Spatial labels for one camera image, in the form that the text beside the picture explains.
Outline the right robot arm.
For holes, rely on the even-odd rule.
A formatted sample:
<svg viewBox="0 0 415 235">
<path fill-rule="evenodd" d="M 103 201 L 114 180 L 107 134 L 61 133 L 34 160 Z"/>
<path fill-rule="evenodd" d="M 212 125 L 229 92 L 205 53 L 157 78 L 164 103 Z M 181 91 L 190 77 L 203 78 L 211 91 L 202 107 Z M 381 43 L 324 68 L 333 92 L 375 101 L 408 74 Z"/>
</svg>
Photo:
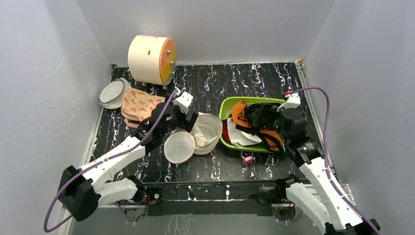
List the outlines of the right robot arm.
<svg viewBox="0 0 415 235">
<path fill-rule="evenodd" d="M 285 153 L 316 192 L 312 194 L 291 174 L 276 181 L 276 198 L 282 203 L 296 204 L 324 235 L 378 235 L 377 221 L 356 208 L 332 174 L 320 145 L 308 137 L 302 111 L 283 108 L 275 126 Z"/>
</svg>

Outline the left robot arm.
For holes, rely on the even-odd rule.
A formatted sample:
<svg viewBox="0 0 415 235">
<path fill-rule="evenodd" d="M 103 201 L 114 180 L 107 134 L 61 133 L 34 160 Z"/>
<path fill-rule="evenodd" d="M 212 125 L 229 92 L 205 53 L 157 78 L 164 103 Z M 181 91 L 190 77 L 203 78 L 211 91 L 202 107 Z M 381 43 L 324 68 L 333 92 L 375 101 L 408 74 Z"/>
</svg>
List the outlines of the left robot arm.
<svg viewBox="0 0 415 235">
<path fill-rule="evenodd" d="M 193 97 L 183 95 L 156 106 L 122 143 L 97 160 L 79 168 L 67 167 L 61 176 L 57 199 L 76 221 L 90 217 L 97 208 L 121 200 L 135 204 L 146 198 L 146 185 L 134 176 L 109 183 L 110 177 L 128 164 L 157 149 L 176 128 L 191 131 L 198 114 L 189 110 Z"/>
</svg>

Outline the white mesh laundry bag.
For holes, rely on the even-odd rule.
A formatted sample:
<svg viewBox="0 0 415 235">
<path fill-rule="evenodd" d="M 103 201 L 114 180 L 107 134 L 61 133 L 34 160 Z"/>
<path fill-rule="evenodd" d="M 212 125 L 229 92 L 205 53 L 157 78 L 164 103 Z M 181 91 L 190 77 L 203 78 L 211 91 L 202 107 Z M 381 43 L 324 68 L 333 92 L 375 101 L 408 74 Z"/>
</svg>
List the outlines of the white mesh laundry bag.
<svg viewBox="0 0 415 235">
<path fill-rule="evenodd" d="M 190 132 L 177 130 L 165 140 L 164 156 L 170 163 L 179 165 L 188 161 L 194 154 L 208 154 L 219 142 L 222 129 L 223 124 L 219 117 L 199 113 Z"/>
</svg>

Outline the orange bra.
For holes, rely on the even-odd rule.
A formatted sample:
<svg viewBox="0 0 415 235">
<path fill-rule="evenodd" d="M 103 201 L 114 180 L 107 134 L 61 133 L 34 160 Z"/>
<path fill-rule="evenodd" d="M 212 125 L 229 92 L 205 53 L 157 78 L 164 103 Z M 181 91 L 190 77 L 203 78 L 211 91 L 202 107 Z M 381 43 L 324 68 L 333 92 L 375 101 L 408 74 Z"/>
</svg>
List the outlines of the orange bra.
<svg viewBox="0 0 415 235">
<path fill-rule="evenodd" d="M 233 119 L 233 122 L 236 124 L 236 129 L 251 134 L 251 124 L 244 115 L 244 108 L 247 106 L 245 101 L 239 101 L 234 105 L 229 118 Z M 260 144 L 263 145 L 267 151 L 278 152 L 284 149 L 282 137 L 276 131 L 261 130 L 259 133 L 252 135 L 257 135 L 261 138 L 262 143 Z"/>
</svg>

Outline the black bra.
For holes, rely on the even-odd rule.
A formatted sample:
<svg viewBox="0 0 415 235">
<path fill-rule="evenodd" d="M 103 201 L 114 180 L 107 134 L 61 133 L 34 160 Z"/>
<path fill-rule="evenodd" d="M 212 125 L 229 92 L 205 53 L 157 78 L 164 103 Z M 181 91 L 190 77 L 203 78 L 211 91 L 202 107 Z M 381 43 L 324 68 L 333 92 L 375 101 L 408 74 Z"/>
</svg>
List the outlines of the black bra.
<svg viewBox="0 0 415 235">
<path fill-rule="evenodd" d="M 279 103 L 255 103 L 244 108 L 244 115 L 251 124 L 251 134 L 257 134 L 261 130 L 275 131 L 276 121 L 279 117 Z"/>
</svg>

